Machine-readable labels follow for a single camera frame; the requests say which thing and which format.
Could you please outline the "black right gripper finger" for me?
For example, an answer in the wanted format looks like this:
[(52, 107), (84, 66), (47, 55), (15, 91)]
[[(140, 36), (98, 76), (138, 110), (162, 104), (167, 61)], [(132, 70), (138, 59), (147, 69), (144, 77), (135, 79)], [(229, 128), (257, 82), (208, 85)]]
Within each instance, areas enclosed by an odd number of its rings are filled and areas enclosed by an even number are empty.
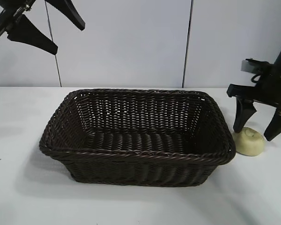
[(246, 122), (257, 111), (254, 102), (247, 99), (236, 99), (236, 116), (233, 129), (235, 133), (240, 133)]
[(275, 112), (264, 132), (264, 137), (269, 142), (281, 133), (281, 105), (272, 105), (272, 107), (275, 108)]

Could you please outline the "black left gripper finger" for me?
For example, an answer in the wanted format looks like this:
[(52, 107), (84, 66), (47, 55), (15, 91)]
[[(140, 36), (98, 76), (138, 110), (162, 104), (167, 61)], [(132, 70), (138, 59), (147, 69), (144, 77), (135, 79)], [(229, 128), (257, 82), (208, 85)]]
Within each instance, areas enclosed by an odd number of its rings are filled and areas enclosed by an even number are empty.
[(16, 19), (7, 29), (7, 38), (14, 42), (20, 42), (42, 49), (50, 54), (56, 55), (58, 46), (44, 35), (26, 15)]
[(79, 30), (85, 29), (85, 22), (71, 0), (45, 0), (66, 16)]

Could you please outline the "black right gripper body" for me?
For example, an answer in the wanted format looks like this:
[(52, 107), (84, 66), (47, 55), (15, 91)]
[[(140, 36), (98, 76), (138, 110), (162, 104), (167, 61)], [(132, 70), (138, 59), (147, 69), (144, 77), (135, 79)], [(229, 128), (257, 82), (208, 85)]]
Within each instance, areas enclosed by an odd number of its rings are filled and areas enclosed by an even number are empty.
[(247, 99), (265, 105), (281, 105), (281, 57), (274, 64), (267, 61), (245, 59), (254, 77), (254, 86), (230, 84), (228, 96)]

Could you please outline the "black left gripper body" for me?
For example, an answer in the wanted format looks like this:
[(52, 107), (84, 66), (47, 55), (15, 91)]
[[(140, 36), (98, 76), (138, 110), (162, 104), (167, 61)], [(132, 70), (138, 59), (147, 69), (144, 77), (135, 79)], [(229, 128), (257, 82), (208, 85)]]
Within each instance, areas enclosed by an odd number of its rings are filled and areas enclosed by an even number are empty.
[(35, 0), (0, 0), (3, 10), (0, 13), (0, 36), (15, 22), (24, 11), (30, 11)]

